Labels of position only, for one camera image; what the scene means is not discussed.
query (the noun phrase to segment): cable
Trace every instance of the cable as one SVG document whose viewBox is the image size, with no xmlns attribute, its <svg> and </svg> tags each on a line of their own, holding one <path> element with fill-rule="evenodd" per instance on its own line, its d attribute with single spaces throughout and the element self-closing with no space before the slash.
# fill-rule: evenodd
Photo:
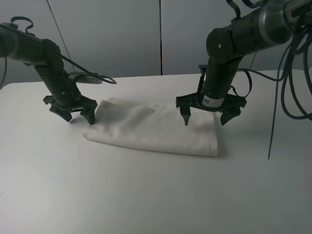
<svg viewBox="0 0 312 234">
<path fill-rule="evenodd" d="M 253 72 L 253 73 L 256 73 L 256 74 L 258 74 L 258 75 L 260 75 L 260 76 L 262 76 L 262 77 L 264 77 L 264 78 L 266 78 L 266 79 L 269 79 L 269 80 L 271 80 L 271 81 L 276 81 L 276 79 L 274 79 L 274 78 L 272 78 L 272 77 L 270 77 L 270 76 L 267 76 L 267 75 L 265 75 L 265 74 L 263 74 L 263 73 L 261 73 L 261 72 L 252 70 L 252 69 L 238 68 L 238 71 Z"/>
<path fill-rule="evenodd" d="M 278 69 L 277 69 L 277 78 L 276 78 L 276 86 L 275 86 L 275 98 L 274 98 L 274 111 L 273 111 L 273 120 L 272 120 L 272 128 L 271 128 L 271 136 L 270 136 L 270 146 L 269 146 L 269 156 L 268 160 L 270 160 L 271 157 L 271 150 L 272 150 L 272 144 L 273 144 L 273 136 L 274 136 L 274 130 L 275 130 L 275 119 L 276 119 L 276 110 L 277 110 L 277 99 L 278 99 L 278 83 L 281 81 L 279 78 L 282 63 L 284 60 L 284 57 L 287 53 L 287 51 L 290 49 L 291 45 L 289 45 L 286 50 L 283 53 L 283 56 L 281 58 L 281 61 L 279 62 Z"/>
<path fill-rule="evenodd" d="M 89 72 L 89 71 L 86 70 L 85 68 L 79 66 L 77 63 L 71 61 L 69 58 L 63 56 L 62 54 L 59 54 L 58 52 L 54 51 L 54 50 L 51 49 L 50 47 L 48 47 L 48 46 L 42 44 L 40 41 L 34 40 L 34 39 L 32 38 L 32 35 L 25 34 L 25 33 L 21 32 L 21 31 L 19 31 L 19 30 L 16 30 L 16 29 L 14 29 L 14 28 L 11 28 L 11 27 L 6 26 L 6 25 L 3 25 L 3 24 L 0 24 L 0 28 L 4 28 L 4 29 L 6 29 L 6 30 L 8 30 L 8 31 L 10 31 L 10 32 L 13 32 L 13 33 L 15 33 L 15 34 L 18 34 L 18 35 L 20 35 L 20 36 L 22 36 L 22 37 L 25 37 L 25 38 L 31 40 L 33 43 L 35 43 L 35 44 L 41 46 L 42 48 L 46 49 L 47 51 L 51 52 L 51 53 L 54 54 L 54 55 L 61 57 L 63 60 L 67 61 L 68 63 L 74 65 L 75 67 L 79 68 L 80 70 L 84 71 L 85 73 L 87 73 L 87 74 L 89 74 L 89 75 L 91 75 L 91 76 L 93 76 L 93 77 L 95 77 L 95 78 L 97 78 L 97 79 L 102 80 L 103 82 L 106 82 L 106 83 L 109 83 L 109 84 L 117 84 L 117 82 L 116 82 L 114 79 L 110 78 L 110 77 L 102 78 L 102 77 L 99 77 L 99 76 L 95 75 L 95 74 L 92 73 L 92 72 Z"/>
<path fill-rule="evenodd" d="M 228 5 L 234 9 L 235 13 L 236 13 L 236 18 L 235 20 L 240 19 L 240 9 L 239 7 L 236 5 L 235 2 L 233 2 L 233 0 L 226 0 L 226 2 L 228 3 Z"/>
<path fill-rule="evenodd" d="M 248 95 L 249 95 L 250 92 L 252 91 L 252 88 L 253 88 L 253 80 L 252 80 L 252 77 L 251 77 L 251 75 L 249 74 L 248 71 L 244 71 L 244 72 L 246 73 L 246 76 L 247 76 L 248 82 L 249 82 L 249 91 L 248 91 L 247 95 L 244 96 L 244 98 L 246 98 L 246 97 L 248 97 Z M 231 86 L 230 86 L 230 89 L 233 89 L 233 92 L 236 94 L 236 96 L 240 97 L 240 95 L 237 94 L 236 89 L 235 89 L 234 86 L 231 85 Z"/>
<path fill-rule="evenodd" d="M 7 61 L 7 57 L 6 57 L 6 50 L 5 50 L 4 42 L 3 42 L 3 39 L 2 39 L 1 35 L 0 35 L 0 43 L 1 43 L 1 47 L 2 47 L 3 52 L 4 52 L 4 60 L 5 60 L 3 78 L 2 78 L 2 81 L 1 81 L 1 84 L 0 84 L 0 88 L 1 88 L 3 83 L 4 83 L 4 80 L 5 80 L 6 70 L 7 70 L 7 65 L 8 65 L 8 61 Z"/>
<path fill-rule="evenodd" d="M 24 16 L 15 16 L 15 17 L 11 18 L 11 23 L 14 23 L 17 20 L 24 20 L 24 21 L 30 22 L 30 25 L 25 29 L 25 33 L 31 34 L 28 32 L 28 29 L 31 29 L 34 27 L 33 21 L 27 17 L 24 17 Z"/>
<path fill-rule="evenodd" d="M 303 64 L 304 64 L 304 73 L 305 73 L 305 77 L 306 77 L 306 81 L 310 90 L 310 93 L 312 94 L 312 83 L 311 83 L 311 78 L 309 75 L 309 68 L 308 68 L 308 49 L 309 49 L 309 45 L 312 42 L 312 37 L 308 36 L 306 42 L 304 43 L 304 45 L 302 45 L 299 49 L 298 46 L 300 45 L 302 39 L 309 33 L 312 32 L 312 28 L 310 26 L 301 26 L 301 23 L 304 19 L 305 13 L 311 8 L 311 4 L 308 4 L 302 11 L 302 14 L 299 17 L 299 20 L 295 26 L 295 30 L 294 30 L 294 35 L 292 38 L 292 42 L 291 42 L 291 50 L 288 52 L 288 56 L 285 62 L 285 66 L 284 66 L 284 70 L 283 70 L 283 84 L 282 84 L 282 91 L 281 91 L 281 103 L 282 103 L 282 108 L 284 113 L 292 118 L 292 119 L 309 119 L 312 120 L 312 113 L 308 114 L 303 107 L 301 106 L 297 96 L 296 96 L 296 92 L 294 89 L 294 85 L 293 85 L 293 72 L 292 72 L 292 66 L 293 66 L 293 60 L 294 60 L 294 56 L 295 55 L 299 55 L 303 53 Z M 285 104 L 285 90 L 286 90 L 286 84 L 287 84 L 287 80 L 289 78 L 289 83 L 290 83 L 290 89 L 291 89 L 291 93 L 292 93 L 292 97 L 296 103 L 296 106 L 298 107 L 298 109 L 300 110 L 300 112 L 303 114 L 303 116 L 294 116 L 292 115 Z"/>
</svg>

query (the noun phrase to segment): wire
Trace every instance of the wire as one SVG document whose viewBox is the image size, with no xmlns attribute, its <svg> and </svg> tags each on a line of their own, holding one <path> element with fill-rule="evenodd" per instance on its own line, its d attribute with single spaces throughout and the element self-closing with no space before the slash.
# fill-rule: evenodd
<svg viewBox="0 0 312 234">
<path fill-rule="evenodd" d="M 283 56 L 281 58 L 281 61 L 279 62 L 278 69 L 277 69 L 277 78 L 276 78 L 276 86 L 275 86 L 275 99 L 274 99 L 274 111 L 273 111 L 273 120 L 272 120 L 272 128 L 271 128 L 271 136 L 270 136 L 270 146 L 269 146 L 269 156 L 268 160 L 270 160 L 271 157 L 271 150 L 272 150 L 272 144 L 273 144 L 273 136 L 274 136 L 274 130 L 275 130 L 275 119 L 276 119 L 276 110 L 277 110 L 277 99 L 278 99 L 278 83 L 281 81 L 279 78 L 281 67 L 283 60 L 285 58 L 285 55 L 287 54 L 287 51 L 290 49 L 291 45 L 289 45 L 286 50 L 283 53 Z"/>
<path fill-rule="evenodd" d="M 235 13 L 236 13 L 236 18 L 235 20 L 240 19 L 240 9 L 239 7 L 236 5 L 235 2 L 233 2 L 233 0 L 226 0 L 226 2 L 228 3 L 228 5 L 234 9 Z"/>
<path fill-rule="evenodd" d="M 6 57 L 6 49 L 5 49 L 4 42 L 3 42 L 3 39 L 2 39 L 1 35 L 0 35 L 0 43 L 1 43 L 1 47 L 3 49 L 4 60 L 5 60 L 3 78 L 2 78 L 2 81 L 1 81 L 1 84 L 0 84 L 0 88 L 1 88 L 3 83 L 4 83 L 4 80 L 5 80 L 6 70 L 7 70 L 7 65 L 8 65 L 8 61 L 7 61 L 7 57 Z"/>
<path fill-rule="evenodd" d="M 89 71 L 86 70 L 85 68 L 79 66 L 77 63 L 71 61 L 69 58 L 63 56 L 62 54 L 60 54 L 60 53 L 58 53 L 58 52 L 56 52 L 55 50 L 51 49 L 50 47 L 48 47 L 48 46 L 42 44 L 40 41 L 37 41 L 37 40 L 33 39 L 33 38 L 32 38 L 32 35 L 25 34 L 25 33 L 21 32 L 21 31 L 19 31 L 19 30 L 16 30 L 16 29 L 14 29 L 14 28 L 11 28 L 11 27 L 6 26 L 6 25 L 3 25 L 3 24 L 0 24 L 0 28 L 4 28 L 4 29 L 6 29 L 6 30 L 8 30 L 8 31 L 10 31 L 10 32 L 13 32 L 13 33 L 18 34 L 18 35 L 20 35 L 20 36 L 22 36 L 22 37 L 27 38 L 28 40 L 31 40 L 33 43 L 35 43 L 35 44 L 41 46 L 41 47 L 44 48 L 45 50 L 51 52 L 52 54 L 54 54 L 54 55 L 56 55 L 56 56 L 61 57 L 63 60 L 67 61 L 68 63 L 74 65 L 75 67 L 79 68 L 80 70 L 84 71 L 85 73 L 87 73 L 87 74 L 89 74 L 89 75 L 91 75 L 91 76 L 93 76 L 93 77 L 95 77 L 95 78 L 97 78 L 97 79 L 99 79 L 99 80 L 102 80 L 103 82 L 106 82 L 106 83 L 109 83 L 109 84 L 117 84 L 117 82 L 116 82 L 114 79 L 110 78 L 110 77 L 102 78 L 102 77 L 100 77 L 100 76 L 95 75 L 95 74 L 92 73 L 92 72 L 89 72 Z"/>
<path fill-rule="evenodd" d="M 252 91 L 252 88 L 253 88 L 253 80 L 252 80 L 252 77 L 250 75 L 250 73 L 248 71 L 244 71 L 246 73 L 246 76 L 248 78 L 248 82 L 249 82 L 249 91 L 247 93 L 246 96 L 244 96 L 244 98 L 248 97 L 248 95 L 250 94 L 250 92 Z M 237 94 L 236 92 L 236 89 L 234 86 L 230 86 L 230 89 L 233 89 L 233 92 L 236 94 L 236 96 L 240 97 L 240 95 Z"/>
<path fill-rule="evenodd" d="M 285 66 L 284 66 L 284 70 L 283 70 L 283 84 L 282 84 L 282 90 L 281 90 L 281 103 L 282 103 L 282 108 L 284 113 L 292 118 L 292 119 L 309 119 L 312 120 L 312 113 L 308 114 L 302 107 L 302 105 L 300 104 L 297 96 L 296 96 L 296 92 L 294 89 L 294 84 L 293 84 L 293 71 L 292 71 L 292 66 L 293 66 L 293 60 L 294 60 L 294 56 L 295 55 L 299 55 L 303 53 L 303 64 L 304 64 L 304 73 L 305 73 L 305 77 L 306 77 L 306 81 L 310 90 L 310 93 L 312 94 L 312 83 L 311 83 L 311 78 L 309 75 L 309 68 L 308 68 L 308 49 L 309 49 L 309 45 L 312 42 L 312 37 L 310 35 L 308 35 L 309 33 L 312 32 L 312 28 L 310 26 L 301 26 L 301 23 L 303 22 L 305 13 L 311 8 L 311 4 L 308 4 L 302 11 L 302 14 L 299 17 L 299 20 L 295 26 L 295 30 L 294 30 L 294 36 L 292 38 L 292 42 L 291 42 L 291 50 L 288 52 L 288 56 L 285 62 Z M 302 39 L 308 35 L 306 42 L 304 43 L 303 46 L 301 46 L 299 49 L 299 45 L 302 41 Z M 291 93 L 292 93 L 292 97 L 295 101 L 295 104 L 297 106 L 297 108 L 300 110 L 300 112 L 303 114 L 303 116 L 294 116 L 292 115 L 285 104 L 285 90 L 286 90 L 286 84 L 287 84 L 287 80 L 289 79 L 289 83 L 290 83 L 290 89 L 291 89 Z"/>
<path fill-rule="evenodd" d="M 17 20 L 24 20 L 24 21 L 30 22 L 30 25 L 25 29 L 25 33 L 31 34 L 28 32 L 28 29 L 31 29 L 34 27 L 34 23 L 32 22 L 32 20 L 27 18 L 27 17 L 24 17 L 24 16 L 15 16 L 15 17 L 11 18 L 11 23 L 14 23 Z"/>
<path fill-rule="evenodd" d="M 247 69 L 247 68 L 238 68 L 238 71 L 243 71 L 243 72 L 253 72 L 253 73 L 256 73 L 264 78 L 267 78 L 269 80 L 272 80 L 272 81 L 276 81 L 276 79 L 270 77 L 270 76 L 267 76 L 261 72 L 258 72 L 258 71 L 255 71 L 255 70 L 252 70 L 252 69 Z"/>
</svg>

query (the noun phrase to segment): towel fold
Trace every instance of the towel fold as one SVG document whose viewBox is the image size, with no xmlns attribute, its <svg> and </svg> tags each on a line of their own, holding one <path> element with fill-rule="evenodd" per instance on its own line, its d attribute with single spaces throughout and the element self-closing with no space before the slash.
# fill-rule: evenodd
<svg viewBox="0 0 312 234">
<path fill-rule="evenodd" d="M 184 126 L 179 109 L 172 104 L 103 100 L 95 124 L 83 136 L 141 150 L 217 156 L 214 113 L 192 110 L 189 125 Z"/>
</svg>

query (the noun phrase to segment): gray wall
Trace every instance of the gray wall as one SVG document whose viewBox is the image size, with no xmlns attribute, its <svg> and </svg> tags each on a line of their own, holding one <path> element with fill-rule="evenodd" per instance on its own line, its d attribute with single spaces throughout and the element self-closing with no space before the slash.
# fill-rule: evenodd
<svg viewBox="0 0 312 234">
<path fill-rule="evenodd" d="M 159 0 L 49 0 L 71 58 L 112 77 L 160 75 Z"/>
<path fill-rule="evenodd" d="M 14 16 L 30 18 L 34 22 L 32 33 L 51 39 L 63 55 L 92 72 L 112 77 L 160 75 L 159 0 L 49 3 L 53 14 L 47 0 L 3 0 L 0 22 L 9 22 Z M 23 21 L 17 24 L 22 31 L 28 25 Z M 68 63 L 65 69 L 73 71 Z M 4 59 L 0 59 L 0 81 L 3 71 Z M 40 77 L 33 68 L 9 60 L 4 85 L 27 81 L 40 81 Z"/>
<path fill-rule="evenodd" d="M 34 33 L 38 38 L 51 39 L 59 45 L 62 54 L 68 56 L 65 46 L 62 42 L 57 25 L 50 12 L 48 4 L 45 0 L 2 0 L 0 8 L 0 22 L 10 22 L 14 16 L 25 16 L 34 22 L 34 28 L 30 32 Z M 27 22 L 17 21 L 20 25 L 19 29 L 24 31 L 29 25 Z M 65 69 L 69 72 L 73 67 L 69 64 L 65 65 Z M 0 82 L 4 71 L 4 59 L 0 59 Z M 8 60 L 8 70 L 4 84 L 40 81 L 39 75 L 32 67 L 27 67 L 21 62 Z"/>
<path fill-rule="evenodd" d="M 299 70 L 293 71 L 293 81 L 296 90 L 297 98 L 304 109 L 311 113 L 312 97 L 304 79 L 304 72 Z M 293 115 L 301 116 L 302 114 L 295 105 L 287 84 L 285 102 L 289 112 Z M 293 120 L 286 116 L 281 107 L 280 98 L 277 102 L 275 131 L 273 137 L 273 146 L 270 163 L 280 162 L 276 167 L 276 171 L 283 170 L 289 172 L 288 176 L 284 177 L 285 183 L 296 186 L 285 193 L 286 196 L 280 197 L 277 200 L 277 207 L 285 201 L 292 205 L 293 214 L 302 215 L 303 219 L 300 223 L 294 222 L 293 227 L 300 227 L 302 230 L 307 226 L 304 225 L 304 220 L 311 220 L 311 201 L 312 190 L 311 182 L 307 179 L 311 174 L 311 139 L 312 139 L 312 121 L 310 120 Z M 297 191 L 305 191 L 304 193 L 296 194 Z M 296 205 L 291 202 L 292 198 L 299 195 L 300 199 L 296 200 Z"/>
<path fill-rule="evenodd" d="M 290 42 L 287 42 L 286 44 L 257 52 L 252 69 L 254 70 L 277 70 L 280 60 L 283 56 L 283 53 L 286 50 L 289 43 Z M 312 66 L 312 50 L 309 50 L 308 63 L 309 63 L 309 67 L 311 67 Z M 298 55 L 294 58 L 292 68 L 303 70 L 303 56 L 302 55 Z"/>
<path fill-rule="evenodd" d="M 242 15 L 251 11 L 241 1 Z M 163 74 L 199 73 L 198 65 L 207 64 L 206 38 L 217 27 L 235 18 L 225 0 L 162 0 Z M 246 56 L 241 67 L 250 68 L 254 55 Z"/>
</svg>

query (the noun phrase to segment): gray backdrop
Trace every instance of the gray backdrop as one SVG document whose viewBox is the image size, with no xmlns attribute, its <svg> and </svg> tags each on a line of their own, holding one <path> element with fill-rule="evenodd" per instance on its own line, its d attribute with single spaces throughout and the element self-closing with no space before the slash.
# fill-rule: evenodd
<svg viewBox="0 0 312 234">
<path fill-rule="evenodd" d="M 159 0 L 49 0 L 71 58 L 113 77 L 160 75 Z"/>
<path fill-rule="evenodd" d="M 242 15 L 251 11 L 241 1 Z M 161 2 L 163 74 L 199 73 L 207 64 L 206 39 L 218 27 L 235 18 L 225 0 L 163 0 Z M 241 67 L 250 68 L 254 55 L 246 56 Z"/>
<path fill-rule="evenodd" d="M 10 22 L 14 16 L 25 16 L 34 22 L 34 28 L 29 31 L 34 33 L 38 38 L 48 38 L 59 45 L 63 55 L 68 56 L 61 36 L 58 32 L 57 25 L 53 20 L 51 11 L 45 0 L 2 0 L 0 7 L 0 22 Z M 19 29 L 25 31 L 28 22 L 17 21 Z M 73 67 L 65 65 L 67 71 L 71 72 Z M 0 81 L 4 71 L 4 59 L 0 59 Z M 27 67 L 23 63 L 8 60 L 7 75 L 4 85 L 16 82 L 41 81 L 39 75 L 32 67 Z"/>
</svg>

